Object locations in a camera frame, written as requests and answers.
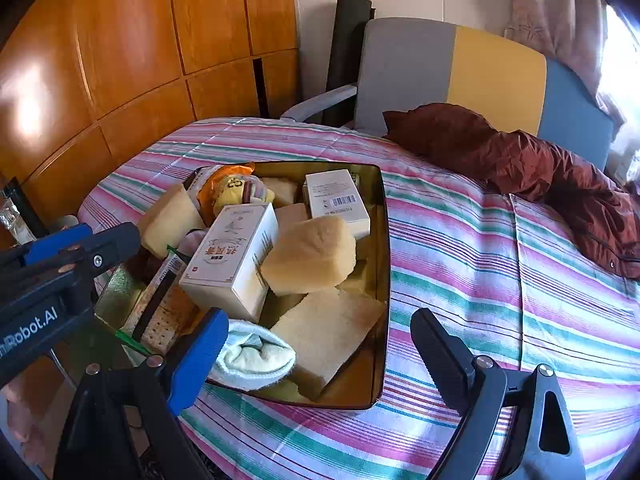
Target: metal bolt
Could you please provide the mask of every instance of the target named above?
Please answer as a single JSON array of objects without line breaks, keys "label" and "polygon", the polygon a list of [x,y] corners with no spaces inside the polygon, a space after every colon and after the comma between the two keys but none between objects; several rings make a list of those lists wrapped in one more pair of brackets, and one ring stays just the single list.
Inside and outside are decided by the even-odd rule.
[{"label": "metal bolt", "polygon": [[494,360],[491,359],[488,355],[479,355],[476,357],[476,363],[481,368],[492,368],[494,366]]},{"label": "metal bolt", "polygon": [[149,368],[159,368],[164,363],[164,359],[161,355],[152,355],[146,358],[146,365]]},{"label": "metal bolt", "polygon": [[551,377],[554,374],[554,369],[549,365],[542,364],[538,367],[538,370],[540,370],[540,373],[545,377]]},{"label": "metal bolt", "polygon": [[87,375],[96,375],[100,371],[100,365],[98,363],[91,363],[84,369],[84,373]]},{"label": "metal bolt", "polygon": [[66,264],[58,269],[59,274],[64,274],[65,272],[69,272],[76,268],[76,264]]}]

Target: blue cushion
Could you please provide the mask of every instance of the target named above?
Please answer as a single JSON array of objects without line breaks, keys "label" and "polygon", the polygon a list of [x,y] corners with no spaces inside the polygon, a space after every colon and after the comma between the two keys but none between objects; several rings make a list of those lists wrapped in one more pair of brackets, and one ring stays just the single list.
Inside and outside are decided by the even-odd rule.
[{"label": "blue cushion", "polygon": [[572,70],[546,58],[545,103],[538,138],[577,153],[601,170],[607,161],[613,120],[600,110]]}]

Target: striped tablecloth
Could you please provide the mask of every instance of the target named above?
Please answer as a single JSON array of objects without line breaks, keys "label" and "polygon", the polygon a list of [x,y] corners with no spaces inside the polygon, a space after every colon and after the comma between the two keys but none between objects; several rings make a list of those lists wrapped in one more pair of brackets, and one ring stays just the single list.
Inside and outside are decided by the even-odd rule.
[{"label": "striped tablecloth", "polygon": [[[640,424],[638,284],[585,259],[545,205],[488,192],[383,139],[310,124],[216,119],[156,142],[84,200],[95,231],[136,222],[176,180],[213,163],[338,160],[383,172],[391,238],[391,327],[382,398],[366,412],[281,406],[205,386],[188,435],[236,479],[422,479],[459,418],[409,334],[428,306],[447,331],[502,366],[558,372],[588,479],[604,479]],[[510,413],[478,478],[490,478]]]}]

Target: chair backrest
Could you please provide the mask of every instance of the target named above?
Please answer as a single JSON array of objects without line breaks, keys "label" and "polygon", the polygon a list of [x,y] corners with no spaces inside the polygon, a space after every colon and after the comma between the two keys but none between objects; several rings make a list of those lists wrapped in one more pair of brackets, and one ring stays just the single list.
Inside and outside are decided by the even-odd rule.
[{"label": "chair backrest", "polygon": [[379,18],[367,23],[354,127],[383,136],[382,112],[446,102],[501,131],[521,129],[599,168],[613,121],[562,64],[514,41],[451,23]]}]

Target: maroon jacket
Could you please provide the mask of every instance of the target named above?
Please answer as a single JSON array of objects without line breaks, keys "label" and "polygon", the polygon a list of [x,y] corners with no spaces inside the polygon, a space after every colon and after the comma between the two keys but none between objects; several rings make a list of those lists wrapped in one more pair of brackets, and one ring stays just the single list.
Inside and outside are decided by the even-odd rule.
[{"label": "maroon jacket", "polygon": [[384,112],[386,138],[500,193],[544,200],[569,225],[580,252],[605,270],[640,280],[640,219],[631,197],[575,153],[521,130],[494,130],[462,106],[434,103]]}]

